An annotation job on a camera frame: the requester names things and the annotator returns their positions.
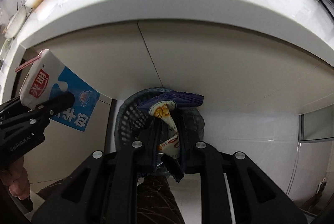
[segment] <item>human hand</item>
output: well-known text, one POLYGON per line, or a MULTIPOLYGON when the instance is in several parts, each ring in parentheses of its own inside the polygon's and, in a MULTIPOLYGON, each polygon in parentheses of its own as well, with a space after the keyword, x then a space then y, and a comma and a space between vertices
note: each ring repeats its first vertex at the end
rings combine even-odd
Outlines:
POLYGON ((23 167, 24 158, 16 160, 9 165, 8 170, 0 171, 0 179, 4 185, 9 186, 9 192, 20 200, 30 195, 30 183, 28 173, 23 167))

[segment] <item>red logo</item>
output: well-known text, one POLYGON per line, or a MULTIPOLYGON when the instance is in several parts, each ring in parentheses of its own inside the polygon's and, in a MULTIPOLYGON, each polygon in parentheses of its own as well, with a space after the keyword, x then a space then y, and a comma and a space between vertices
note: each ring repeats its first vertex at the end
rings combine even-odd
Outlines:
POLYGON ((29 94, 33 95, 36 99, 38 99, 44 92, 47 83, 49 81, 49 75, 44 72, 44 70, 40 69, 37 74, 34 83, 32 84, 29 94))

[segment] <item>blue and white milk carton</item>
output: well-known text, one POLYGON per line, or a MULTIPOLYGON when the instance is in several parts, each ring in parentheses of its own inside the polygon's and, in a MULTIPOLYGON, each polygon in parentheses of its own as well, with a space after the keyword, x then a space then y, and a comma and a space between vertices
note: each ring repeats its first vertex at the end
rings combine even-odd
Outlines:
POLYGON ((50 50, 42 50, 39 56, 21 87, 21 104, 35 109, 37 104, 69 91, 75 96, 73 107, 51 119, 85 131, 100 93, 74 74, 50 50))

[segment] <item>screw head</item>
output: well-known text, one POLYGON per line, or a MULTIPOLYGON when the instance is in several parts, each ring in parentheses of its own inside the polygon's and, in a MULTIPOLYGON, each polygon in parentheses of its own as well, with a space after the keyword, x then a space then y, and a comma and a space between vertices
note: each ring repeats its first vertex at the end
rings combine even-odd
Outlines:
POLYGON ((95 158, 95 159, 99 159, 99 158, 101 158, 102 155, 103 155, 103 152, 101 152, 101 151, 99 151, 99 150, 93 152, 93 154, 92 154, 93 158, 95 158))
POLYGON ((206 144, 204 142, 197 142, 196 143, 196 147, 197 148, 205 148, 206 147, 206 144))
POLYGON ((243 160, 243 159, 245 159, 246 155, 243 152, 239 151, 235 154, 235 157, 239 160, 243 160))
POLYGON ((132 143, 132 146, 134 147, 134 148, 140 148, 141 146, 142 146, 143 144, 142 144, 142 142, 141 141, 134 141, 133 143, 132 143))

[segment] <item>cabinet door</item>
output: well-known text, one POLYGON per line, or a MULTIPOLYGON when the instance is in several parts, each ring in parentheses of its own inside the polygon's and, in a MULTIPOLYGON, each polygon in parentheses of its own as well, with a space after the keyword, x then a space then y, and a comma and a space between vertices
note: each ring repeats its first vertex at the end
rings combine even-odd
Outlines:
POLYGON ((137 23, 112 24, 69 33, 36 46, 50 49, 98 92, 127 99, 161 86, 137 23))
POLYGON ((298 113, 334 90, 332 68, 275 38, 186 21, 139 21, 139 28, 162 84, 202 94, 202 108, 298 113))
POLYGON ((84 132, 51 120, 45 141, 24 157, 34 192, 70 175, 94 151, 104 151, 109 110, 98 100, 84 132))

